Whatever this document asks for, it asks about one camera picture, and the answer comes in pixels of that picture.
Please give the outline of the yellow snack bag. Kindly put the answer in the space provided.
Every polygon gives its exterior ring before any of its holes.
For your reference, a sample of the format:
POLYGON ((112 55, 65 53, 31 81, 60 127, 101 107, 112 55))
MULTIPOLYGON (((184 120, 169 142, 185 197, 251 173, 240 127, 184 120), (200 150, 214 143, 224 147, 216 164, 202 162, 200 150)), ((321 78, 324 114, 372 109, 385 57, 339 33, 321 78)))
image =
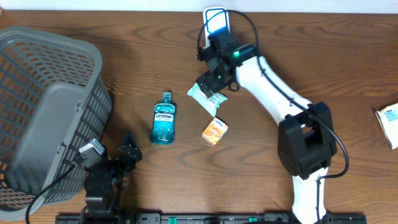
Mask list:
POLYGON ((392 150, 397 148, 397 103, 375 111, 375 115, 392 150))

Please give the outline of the blue Listerine mouthwash bottle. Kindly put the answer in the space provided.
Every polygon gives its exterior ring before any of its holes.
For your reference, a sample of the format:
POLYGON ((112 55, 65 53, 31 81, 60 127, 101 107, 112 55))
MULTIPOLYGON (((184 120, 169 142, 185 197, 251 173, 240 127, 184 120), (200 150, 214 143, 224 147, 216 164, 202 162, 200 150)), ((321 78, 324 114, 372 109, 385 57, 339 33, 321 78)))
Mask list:
POLYGON ((154 119, 150 141, 152 144, 172 144, 175 139, 176 105, 172 101, 172 92, 164 91, 161 101, 154 106, 154 119))

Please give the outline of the teal wet wipes pack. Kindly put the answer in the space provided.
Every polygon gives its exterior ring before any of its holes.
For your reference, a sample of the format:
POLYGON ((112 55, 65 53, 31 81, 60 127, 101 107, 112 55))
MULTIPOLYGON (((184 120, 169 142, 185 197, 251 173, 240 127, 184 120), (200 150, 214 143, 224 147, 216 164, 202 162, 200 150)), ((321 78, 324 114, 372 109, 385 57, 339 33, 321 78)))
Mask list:
POLYGON ((187 95, 196 100, 207 112, 209 112, 209 114, 212 115, 212 117, 216 116, 217 109, 220 107, 220 104, 228 99, 221 93, 215 93, 210 98, 207 98, 200 90, 197 83, 188 90, 187 95))

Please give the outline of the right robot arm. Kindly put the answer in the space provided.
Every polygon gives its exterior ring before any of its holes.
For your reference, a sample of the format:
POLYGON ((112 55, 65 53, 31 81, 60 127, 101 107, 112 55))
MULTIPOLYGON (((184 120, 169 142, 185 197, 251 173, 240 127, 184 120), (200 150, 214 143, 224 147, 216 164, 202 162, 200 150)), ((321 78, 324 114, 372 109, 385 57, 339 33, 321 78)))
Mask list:
POLYGON ((206 35, 197 58, 208 71, 196 83, 210 99, 233 83, 250 92, 278 125, 278 157, 292 176, 292 211, 300 223, 316 223, 325 215, 324 181, 336 138, 331 111, 293 91, 269 66, 256 45, 238 43, 227 27, 206 35))

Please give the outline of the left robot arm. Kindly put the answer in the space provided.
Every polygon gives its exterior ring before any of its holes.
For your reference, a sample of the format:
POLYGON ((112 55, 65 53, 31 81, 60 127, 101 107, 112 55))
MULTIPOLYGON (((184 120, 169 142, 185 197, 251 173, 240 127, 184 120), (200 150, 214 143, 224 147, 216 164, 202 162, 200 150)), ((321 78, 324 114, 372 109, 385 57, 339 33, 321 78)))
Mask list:
POLYGON ((80 215, 82 223, 135 222, 134 217, 121 208, 124 178, 142 160, 142 152, 130 131, 124 134, 118 152, 110 159, 106 147, 96 139, 79 149, 81 166, 88 171, 83 185, 87 214, 80 215))

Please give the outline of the orange tissue pack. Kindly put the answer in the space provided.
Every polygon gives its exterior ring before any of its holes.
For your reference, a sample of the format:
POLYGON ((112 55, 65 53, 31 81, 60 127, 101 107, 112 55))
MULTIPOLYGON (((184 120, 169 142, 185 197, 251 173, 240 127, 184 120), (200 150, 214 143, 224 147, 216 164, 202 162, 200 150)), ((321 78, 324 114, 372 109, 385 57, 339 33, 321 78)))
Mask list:
POLYGON ((202 138, 212 145, 216 145, 224 134, 227 132, 229 126, 219 118, 214 117, 210 124, 202 132, 202 138))

